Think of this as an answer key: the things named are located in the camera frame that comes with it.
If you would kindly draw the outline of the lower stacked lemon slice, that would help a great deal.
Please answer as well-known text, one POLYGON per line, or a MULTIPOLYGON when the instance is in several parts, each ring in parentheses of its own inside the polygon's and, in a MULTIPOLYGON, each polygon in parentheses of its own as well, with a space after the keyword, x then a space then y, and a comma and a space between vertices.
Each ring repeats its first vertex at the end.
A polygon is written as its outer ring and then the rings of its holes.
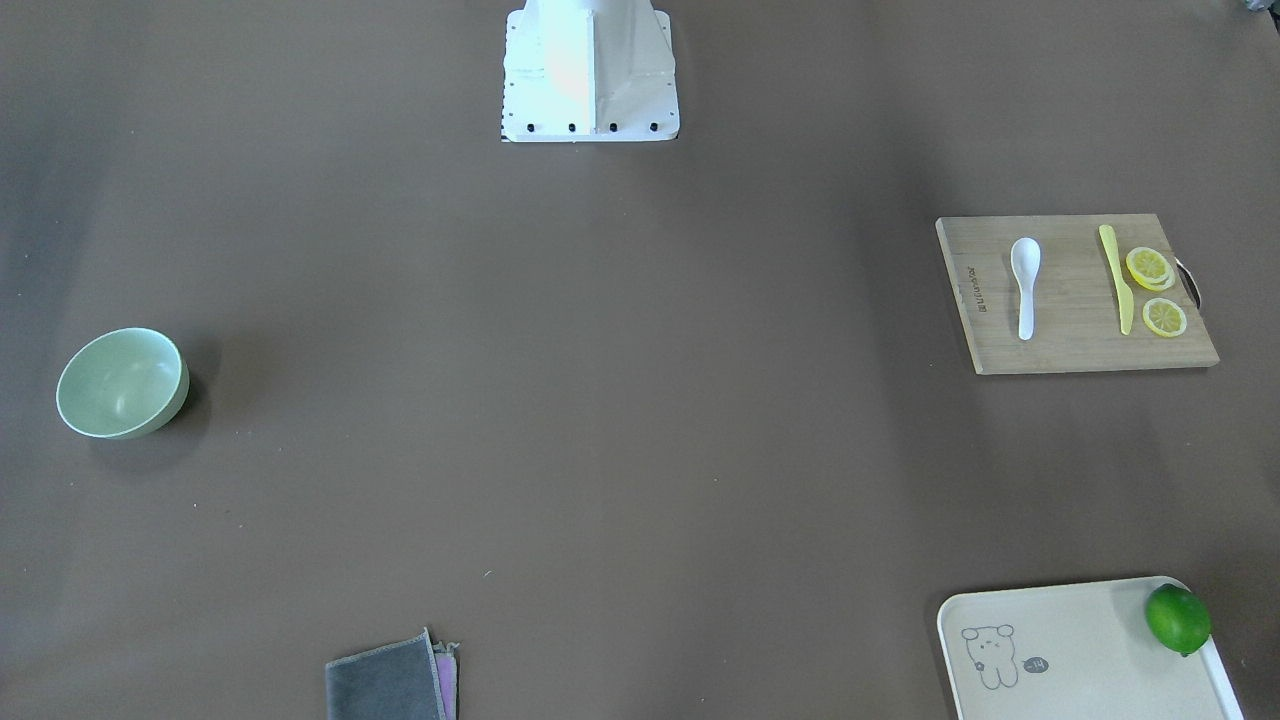
POLYGON ((1152 292, 1164 292, 1165 290, 1169 290, 1176 279, 1175 270, 1171 266, 1164 266, 1164 274, 1160 275, 1151 274, 1147 270, 1138 269, 1137 266, 1132 268, 1130 273, 1139 286, 1152 292))

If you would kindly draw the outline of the grey folded cloth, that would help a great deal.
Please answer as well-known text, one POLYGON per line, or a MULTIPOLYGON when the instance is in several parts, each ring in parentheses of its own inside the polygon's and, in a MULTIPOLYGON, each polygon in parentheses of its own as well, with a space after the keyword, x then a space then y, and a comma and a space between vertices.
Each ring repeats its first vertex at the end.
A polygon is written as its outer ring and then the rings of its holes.
POLYGON ((456 719, 460 669, 453 642, 430 630, 325 665, 329 719, 456 719))

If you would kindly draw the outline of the cream serving tray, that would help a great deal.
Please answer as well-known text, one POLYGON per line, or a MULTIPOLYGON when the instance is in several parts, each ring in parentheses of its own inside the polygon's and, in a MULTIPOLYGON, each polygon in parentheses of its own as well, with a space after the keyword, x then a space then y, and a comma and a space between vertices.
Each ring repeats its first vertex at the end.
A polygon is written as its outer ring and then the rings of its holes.
POLYGON ((1167 577, 955 594, 937 632, 960 719, 1239 719, 1212 641, 1161 644, 1146 602, 1167 577))

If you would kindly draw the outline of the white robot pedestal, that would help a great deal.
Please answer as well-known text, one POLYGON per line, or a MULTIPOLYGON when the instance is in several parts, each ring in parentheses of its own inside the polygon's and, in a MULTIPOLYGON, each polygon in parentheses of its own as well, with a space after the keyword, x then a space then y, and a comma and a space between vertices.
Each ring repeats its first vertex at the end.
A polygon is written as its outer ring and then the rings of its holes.
POLYGON ((671 18, 649 1, 527 1, 506 18, 503 69, 506 142, 678 137, 671 18))

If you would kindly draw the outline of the light green bowl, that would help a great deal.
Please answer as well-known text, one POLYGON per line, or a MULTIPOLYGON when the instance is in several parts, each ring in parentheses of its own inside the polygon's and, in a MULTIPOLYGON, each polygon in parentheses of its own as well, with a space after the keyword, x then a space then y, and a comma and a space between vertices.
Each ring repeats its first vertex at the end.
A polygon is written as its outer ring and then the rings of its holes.
POLYGON ((102 334, 65 365, 55 405, 67 427, 93 439, 132 439, 166 425, 189 392, 189 368, 164 333, 128 327, 102 334))

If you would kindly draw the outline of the green lime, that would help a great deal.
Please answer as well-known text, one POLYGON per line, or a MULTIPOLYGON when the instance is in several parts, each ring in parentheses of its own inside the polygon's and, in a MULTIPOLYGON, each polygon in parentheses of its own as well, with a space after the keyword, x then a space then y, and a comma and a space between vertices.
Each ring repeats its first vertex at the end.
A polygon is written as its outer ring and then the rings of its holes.
POLYGON ((1149 593, 1144 619, 1153 638, 1183 657, 1198 652, 1210 641, 1213 629, 1201 598, 1172 583, 1164 583, 1149 593))

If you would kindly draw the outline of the bamboo cutting board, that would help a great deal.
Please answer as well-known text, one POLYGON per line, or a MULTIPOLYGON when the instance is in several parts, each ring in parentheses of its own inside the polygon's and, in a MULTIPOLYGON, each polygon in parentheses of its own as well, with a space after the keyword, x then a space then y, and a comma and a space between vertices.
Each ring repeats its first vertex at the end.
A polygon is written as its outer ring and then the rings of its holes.
POLYGON ((1155 214, 942 217, 934 228, 972 363, 980 375, 1208 368, 1220 361, 1179 272, 1160 295, 1183 307, 1187 332, 1162 338, 1142 320, 1144 304, 1156 295, 1130 277, 1126 254, 1146 246, 1169 261, 1176 258, 1155 214), (1115 229, 1124 277, 1134 295, 1129 336, 1119 329, 1100 224, 1115 229), (1018 338, 1019 292, 1010 266, 1011 246, 1021 237, 1036 238, 1042 249, 1036 333, 1029 341, 1018 338))

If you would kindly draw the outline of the yellow plastic knife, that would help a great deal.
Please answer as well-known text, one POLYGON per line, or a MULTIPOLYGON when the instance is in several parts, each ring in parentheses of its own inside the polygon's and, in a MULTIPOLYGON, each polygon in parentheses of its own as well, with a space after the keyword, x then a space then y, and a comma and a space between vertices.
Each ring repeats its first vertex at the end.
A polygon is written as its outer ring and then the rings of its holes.
POLYGON ((1114 227, 1110 224, 1100 224, 1098 236, 1114 283, 1119 329, 1121 334, 1129 336, 1132 333, 1134 319, 1134 295, 1124 277, 1117 246, 1117 236, 1114 227))

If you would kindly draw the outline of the single lemon slice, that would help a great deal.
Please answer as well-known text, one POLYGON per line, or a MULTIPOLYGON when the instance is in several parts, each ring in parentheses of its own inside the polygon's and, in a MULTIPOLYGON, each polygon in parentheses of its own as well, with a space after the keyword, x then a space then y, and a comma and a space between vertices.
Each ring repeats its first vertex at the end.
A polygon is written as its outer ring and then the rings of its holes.
POLYGON ((1148 300, 1142 309, 1144 325, 1162 338, 1176 338, 1188 329, 1188 319, 1183 307, 1164 297, 1148 300))

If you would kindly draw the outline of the white plastic spoon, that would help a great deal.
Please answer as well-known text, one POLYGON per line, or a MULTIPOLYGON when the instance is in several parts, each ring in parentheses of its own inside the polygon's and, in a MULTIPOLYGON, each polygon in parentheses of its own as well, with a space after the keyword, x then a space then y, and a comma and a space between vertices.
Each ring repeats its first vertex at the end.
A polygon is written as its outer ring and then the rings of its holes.
POLYGON ((1041 270, 1042 249, 1032 237, 1021 237, 1010 251, 1010 266, 1019 292, 1018 338, 1029 341, 1036 333, 1036 282, 1041 270))

